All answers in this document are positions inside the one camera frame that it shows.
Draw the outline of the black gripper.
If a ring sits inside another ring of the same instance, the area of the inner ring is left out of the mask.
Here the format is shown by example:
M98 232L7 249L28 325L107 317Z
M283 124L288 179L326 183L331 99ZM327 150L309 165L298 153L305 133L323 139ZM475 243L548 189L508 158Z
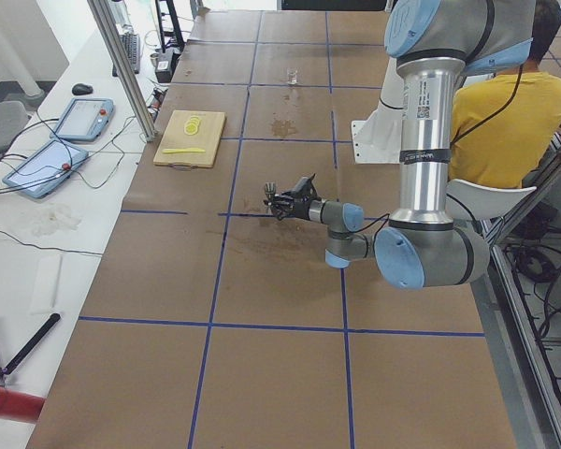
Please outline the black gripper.
M277 193L279 208L282 210L281 220L285 218L309 219L311 203L319 200L313 184L314 178L314 174L310 177L302 177L291 190Z

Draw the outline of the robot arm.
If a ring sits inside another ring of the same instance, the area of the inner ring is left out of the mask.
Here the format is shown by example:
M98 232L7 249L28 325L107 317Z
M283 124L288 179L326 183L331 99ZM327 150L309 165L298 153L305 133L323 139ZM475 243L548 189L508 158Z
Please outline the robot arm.
M384 43L404 82L398 208L386 227L368 236L359 206L323 199L312 178L303 178L284 193L266 185L272 214L325 225L329 266L346 268L371 257L397 288L478 279L489 262L488 244L456 226L446 210L455 84L460 76L522 64L534 11L531 1L397 2Z

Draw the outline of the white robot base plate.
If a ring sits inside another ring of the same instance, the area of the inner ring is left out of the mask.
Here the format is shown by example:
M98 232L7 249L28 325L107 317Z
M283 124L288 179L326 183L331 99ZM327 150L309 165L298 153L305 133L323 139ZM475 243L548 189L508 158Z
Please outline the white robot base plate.
M352 121L352 147L356 164L398 164L401 121Z

